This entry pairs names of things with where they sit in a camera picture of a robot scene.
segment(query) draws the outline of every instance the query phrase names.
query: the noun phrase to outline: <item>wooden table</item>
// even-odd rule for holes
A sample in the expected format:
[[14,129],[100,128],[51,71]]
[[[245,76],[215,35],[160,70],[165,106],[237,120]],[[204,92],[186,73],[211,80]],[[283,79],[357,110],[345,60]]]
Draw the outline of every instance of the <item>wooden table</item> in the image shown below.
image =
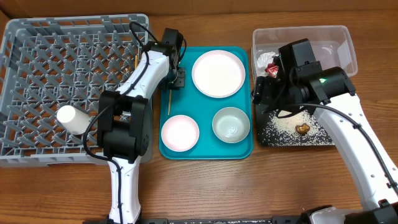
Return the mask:
[[[189,46],[236,45],[251,53],[257,28],[345,25],[358,60],[352,78],[365,114],[398,164],[398,11],[285,12],[150,17],[156,36],[178,29]],[[261,218],[296,215],[319,205],[361,208],[335,147],[260,147],[241,161],[171,161],[158,149],[140,167],[143,217]],[[81,223],[111,206],[108,166],[0,169],[0,223]]]

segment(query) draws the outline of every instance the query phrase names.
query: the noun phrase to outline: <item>gray dish rack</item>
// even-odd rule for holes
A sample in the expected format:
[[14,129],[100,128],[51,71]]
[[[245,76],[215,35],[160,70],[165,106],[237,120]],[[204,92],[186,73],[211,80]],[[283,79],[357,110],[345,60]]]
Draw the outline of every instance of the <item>gray dish rack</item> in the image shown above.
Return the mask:
[[[93,117],[101,92],[115,90],[130,76],[142,50],[131,21],[150,29],[143,14],[7,23],[0,49],[0,167],[105,164],[88,156],[82,137],[68,133],[55,115],[61,106],[72,105]],[[148,34],[134,28],[146,43]],[[102,154],[95,129],[88,145]]]

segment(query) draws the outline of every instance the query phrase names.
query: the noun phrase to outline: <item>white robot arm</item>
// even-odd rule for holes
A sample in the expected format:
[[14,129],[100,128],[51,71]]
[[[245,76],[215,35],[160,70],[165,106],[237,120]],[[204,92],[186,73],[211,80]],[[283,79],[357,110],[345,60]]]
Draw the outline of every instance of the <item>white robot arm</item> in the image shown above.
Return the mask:
[[[107,218],[111,223],[136,223],[140,217],[139,163],[152,150],[148,149],[153,129],[151,99],[158,86],[163,89],[184,86],[185,73],[177,68],[182,41],[183,36],[177,30],[166,29],[161,42],[148,42],[143,47],[147,52],[142,54],[128,80],[115,92],[102,92],[99,98],[97,141],[104,156],[112,160],[108,162],[112,206]],[[114,115],[122,113],[131,115],[129,123],[114,120]],[[57,119],[71,133],[82,134],[90,118],[72,106],[64,106],[57,112]]]
[[[142,54],[141,61],[135,71],[131,74],[129,79],[120,86],[116,91],[123,94],[139,76],[145,67],[146,55]],[[149,66],[145,75],[138,81],[134,90],[130,91],[127,96],[135,97],[142,96],[143,98],[151,99],[157,85],[166,77],[169,72],[169,57],[160,52],[149,51]],[[130,164],[127,159],[120,157],[112,158],[119,164],[121,168],[121,203],[122,215],[124,223],[135,223],[139,218],[141,212],[141,205],[138,200],[138,168],[141,161],[141,156],[133,164]],[[120,212],[118,208],[118,173],[116,166],[112,162],[108,162],[111,169],[111,185],[112,185],[112,207],[109,213],[109,219],[115,223],[120,223]]]
[[304,109],[312,113],[347,165],[364,209],[315,208],[302,214],[306,218],[301,223],[398,223],[397,166],[366,120],[355,87],[344,70],[322,70],[308,39],[279,48],[274,63],[279,68],[276,78],[257,77],[253,103],[265,108],[263,113],[292,113],[285,117]]
[[[370,127],[359,102],[357,95],[345,93],[330,99],[327,106],[337,109],[350,116],[366,131],[372,142],[376,145],[380,156],[394,180],[398,180],[397,166],[391,161],[380,141]],[[367,140],[353,125],[338,114],[317,108],[314,117],[327,131],[341,154],[361,199],[364,211],[377,210],[382,207],[382,202],[389,204],[398,202],[398,196],[385,176],[380,162],[371,149]],[[361,211],[348,209],[324,208],[311,214],[312,224],[343,224],[346,215]]]

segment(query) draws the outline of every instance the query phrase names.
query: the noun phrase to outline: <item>plastic container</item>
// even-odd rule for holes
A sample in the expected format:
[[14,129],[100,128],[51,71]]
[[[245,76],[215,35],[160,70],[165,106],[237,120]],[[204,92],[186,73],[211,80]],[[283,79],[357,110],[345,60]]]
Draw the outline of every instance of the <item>plastic container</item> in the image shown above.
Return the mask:
[[341,67],[347,75],[358,72],[353,41],[345,26],[308,26],[256,29],[253,32],[252,73],[256,81],[261,71],[257,59],[265,52],[275,52],[278,48],[296,40],[307,38],[315,58],[321,62],[322,69]]

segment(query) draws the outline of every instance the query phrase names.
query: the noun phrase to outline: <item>teal tray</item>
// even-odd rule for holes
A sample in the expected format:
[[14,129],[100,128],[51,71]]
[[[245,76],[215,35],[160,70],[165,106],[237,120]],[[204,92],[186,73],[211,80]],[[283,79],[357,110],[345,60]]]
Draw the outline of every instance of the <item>teal tray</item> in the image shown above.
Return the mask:
[[[243,63],[246,78],[242,88],[226,98],[211,98],[201,93],[193,84],[192,67],[202,54],[211,50],[226,50],[235,54]],[[244,159],[253,150],[253,133],[251,118],[250,77],[248,55],[240,47],[188,47],[180,67],[186,69],[185,87],[172,92],[170,115],[169,91],[162,91],[160,103],[159,150],[168,159]],[[233,106],[243,110],[250,120],[248,136],[238,143],[225,143],[217,138],[211,127],[214,115],[222,108]],[[185,152],[174,152],[167,148],[161,137],[164,123],[175,115],[187,115],[199,126],[199,140],[196,145]]]

